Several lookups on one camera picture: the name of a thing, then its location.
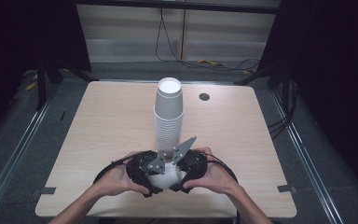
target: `electrical cable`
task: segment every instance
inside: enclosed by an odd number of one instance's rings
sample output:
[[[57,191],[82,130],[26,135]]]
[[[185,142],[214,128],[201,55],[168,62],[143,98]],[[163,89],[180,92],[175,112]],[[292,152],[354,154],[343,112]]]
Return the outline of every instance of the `electrical cable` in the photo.
[[[211,67],[211,66],[203,66],[203,65],[199,65],[199,64],[193,64],[193,63],[187,63],[187,62],[183,62],[181,60],[179,60],[173,49],[172,49],[172,45],[171,45],[171,40],[170,37],[168,35],[168,31],[167,31],[167,27],[165,26],[165,21],[164,21],[164,17],[162,15],[162,8],[159,9],[159,13],[160,13],[160,21],[159,21],[159,26],[158,26],[158,37],[157,37],[157,42],[156,42],[156,49],[155,49],[155,53],[156,53],[156,57],[162,61],[162,62],[177,62],[180,63],[181,65],[184,65],[186,67],[189,68],[206,68],[206,69],[211,69],[211,70],[215,70],[215,71],[222,71],[222,72],[228,72],[228,71],[236,71],[236,70],[240,70],[240,71],[250,71],[251,69],[255,68],[256,66],[259,65],[260,60],[259,59],[246,59],[240,62],[239,65],[237,65],[234,68],[228,68],[228,67]],[[167,41],[168,41],[168,45],[170,47],[172,56],[174,57],[175,60],[163,60],[158,56],[158,42],[159,42],[159,37],[160,37],[160,33],[161,33],[161,26],[164,28],[165,31],[165,35],[167,36]],[[250,62],[250,61],[256,61],[256,63],[250,67],[247,68],[240,68],[241,65],[245,62]]]
[[[287,127],[287,125],[290,123],[290,121],[293,118],[293,115],[295,113],[295,109],[296,109],[296,102],[297,102],[297,98],[298,98],[298,87],[295,84],[295,82],[292,80],[292,90],[291,90],[291,94],[292,94],[292,108],[289,112],[289,114],[287,116],[285,116],[283,119],[269,125],[268,127],[271,128],[273,126],[278,125],[279,123],[281,123],[282,121],[284,121],[284,123],[279,126],[277,129],[269,132],[269,133],[276,133],[273,137],[271,137],[272,140],[274,140],[279,134],[281,134],[281,132]]]
[[[97,174],[97,176],[95,177],[95,179],[93,181],[93,184],[95,184],[99,179],[101,179],[101,177],[103,177],[104,174],[106,174],[108,171],[112,170],[113,168],[117,167],[118,165],[126,165],[126,163],[124,163],[124,161],[133,159],[136,156],[139,156],[144,153],[149,153],[149,152],[151,152],[151,151],[142,151],[142,152],[138,152],[133,155],[130,155],[128,157],[122,158],[120,160],[112,161],[109,165],[107,165],[105,168],[103,168],[100,173]]]
[[[203,154],[203,155],[206,155],[206,156],[211,156],[211,157],[217,159],[217,161],[197,161],[197,162],[188,164],[187,166],[184,166],[184,167],[182,167],[182,168],[188,168],[188,167],[190,167],[190,166],[198,165],[198,164],[202,164],[202,163],[215,163],[215,164],[218,164],[218,165],[220,165],[221,167],[223,167],[223,168],[228,172],[228,174],[235,180],[235,182],[238,183],[238,179],[237,179],[237,177],[235,176],[234,172],[233,172],[224,162],[222,162],[220,159],[218,159],[218,158],[215,157],[214,155],[207,154],[207,153],[202,153],[202,154]],[[238,211],[238,209],[237,209],[237,216],[236,216],[236,219],[235,219],[235,223],[236,223],[236,224],[241,224],[241,214],[240,214],[240,212]]]

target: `white cup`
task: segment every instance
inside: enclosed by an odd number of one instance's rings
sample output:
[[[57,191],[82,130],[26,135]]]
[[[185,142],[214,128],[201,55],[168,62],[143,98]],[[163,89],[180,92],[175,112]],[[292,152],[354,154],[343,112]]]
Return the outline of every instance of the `white cup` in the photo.
[[[177,119],[182,115],[182,84],[176,78],[165,77],[159,81],[155,113],[159,118],[165,120]]]
[[[167,189],[174,184],[180,183],[184,174],[179,170],[176,165],[172,163],[165,163],[165,174],[164,175],[150,175],[148,178],[153,186]]]
[[[173,148],[179,145],[181,133],[182,121],[169,126],[155,123],[156,148],[158,153],[163,150],[168,152],[168,158],[171,157]]]

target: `metal rail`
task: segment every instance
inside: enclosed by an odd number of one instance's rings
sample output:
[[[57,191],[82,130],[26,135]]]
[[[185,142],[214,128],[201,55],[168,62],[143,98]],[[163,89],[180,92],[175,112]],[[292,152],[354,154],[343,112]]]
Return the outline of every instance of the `metal rail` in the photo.
[[[286,113],[284,112],[284,109],[282,106],[282,99],[281,99],[280,95],[276,91],[273,91],[272,96],[273,96],[275,105],[278,107],[281,117],[285,118]],[[310,158],[310,155],[308,154],[308,151],[305,148],[304,143],[301,140],[300,135],[298,134],[298,131],[296,130],[296,127],[293,124],[293,122],[290,122],[286,129],[289,132],[290,137],[292,138],[292,141],[296,147],[298,156],[304,165],[304,168],[310,178],[310,182],[312,183],[312,186],[313,186],[316,194],[318,195],[319,200],[321,201],[322,207],[324,208],[324,211],[327,214],[327,217],[330,220],[330,223],[343,224],[344,222],[343,222],[341,216],[339,215],[336,205],[335,205],[332,197],[330,196],[329,192],[327,191],[327,188],[324,185],[324,182],[322,181],[321,177],[319,176],[319,173],[316,170],[315,165],[313,164],[312,159]]]
[[[36,133],[40,123],[45,117],[46,112],[48,111],[51,99],[54,96],[55,91],[57,90],[57,86],[54,86],[52,90],[52,94],[46,101],[46,103],[34,114],[30,124],[28,125],[27,130],[25,131],[24,135],[22,136],[20,142],[17,144],[13,154],[11,155],[10,159],[8,160],[5,168],[0,174],[0,200],[4,195],[7,186],[12,179],[13,175],[15,174],[17,168],[20,165],[22,157],[25,155],[25,152],[31,143],[32,139],[34,138],[34,134]]]
[[[144,80],[144,79],[109,79],[103,78],[100,81],[104,82],[135,82],[135,83],[158,83],[159,80]],[[218,86],[232,86],[232,82],[228,81],[181,81],[182,84],[202,84],[202,85],[218,85]]]

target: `table surface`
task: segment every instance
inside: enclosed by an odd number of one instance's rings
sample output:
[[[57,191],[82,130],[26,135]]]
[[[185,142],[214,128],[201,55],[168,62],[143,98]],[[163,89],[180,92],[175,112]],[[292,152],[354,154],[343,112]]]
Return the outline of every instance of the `table surface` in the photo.
[[[111,161],[131,151],[155,149],[153,105],[158,83],[91,82],[62,144],[35,212],[57,216],[79,197]],[[201,93],[210,95],[202,101]],[[296,207],[269,136],[255,92],[250,87],[183,84],[181,142],[196,135],[192,148],[210,147],[268,217],[294,217]],[[95,217],[235,217],[225,195],[207,189],[144,198],[124,192],[104,197],[89,211]]]

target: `forearm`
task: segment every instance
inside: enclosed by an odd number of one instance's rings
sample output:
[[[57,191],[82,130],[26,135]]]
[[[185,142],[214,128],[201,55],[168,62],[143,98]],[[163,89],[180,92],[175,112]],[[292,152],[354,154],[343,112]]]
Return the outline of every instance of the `forearm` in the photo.
[[[227,196],[238,209],[246,224],[272,223],[240,185],[233,187]]]
[[[79,223],[101,197],[95,186],[90,187],[49,223]]]

